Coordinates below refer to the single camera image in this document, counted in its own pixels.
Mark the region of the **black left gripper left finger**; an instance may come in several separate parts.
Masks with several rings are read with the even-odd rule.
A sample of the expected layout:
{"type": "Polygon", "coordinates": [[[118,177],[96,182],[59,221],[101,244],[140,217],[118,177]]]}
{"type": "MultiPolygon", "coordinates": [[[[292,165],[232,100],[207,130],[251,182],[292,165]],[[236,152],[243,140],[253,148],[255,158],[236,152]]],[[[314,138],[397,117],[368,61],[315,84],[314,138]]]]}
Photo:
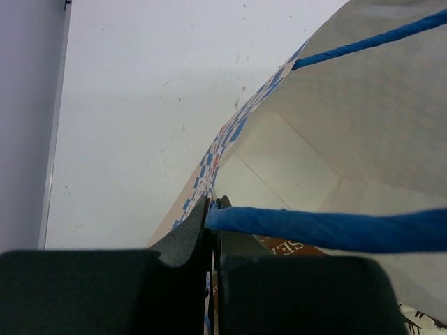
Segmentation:
{"type": "Polygon", "coordinates": [[[207,204],[145,249],[3,253],[1,333],[202,334],[207,204]]]}

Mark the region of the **blue checkered paper bag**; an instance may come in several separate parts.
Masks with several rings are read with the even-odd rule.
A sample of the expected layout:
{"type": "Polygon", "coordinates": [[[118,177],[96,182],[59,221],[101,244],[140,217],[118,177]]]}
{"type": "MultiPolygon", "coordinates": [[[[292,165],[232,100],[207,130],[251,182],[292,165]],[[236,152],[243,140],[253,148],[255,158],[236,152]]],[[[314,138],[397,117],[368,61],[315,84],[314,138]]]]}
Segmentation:
{"type": "Polygon", "coordinates": [[[152,239],[239,207],[446,207],[446,2],[349,1],[223,125],[152,239]]]}

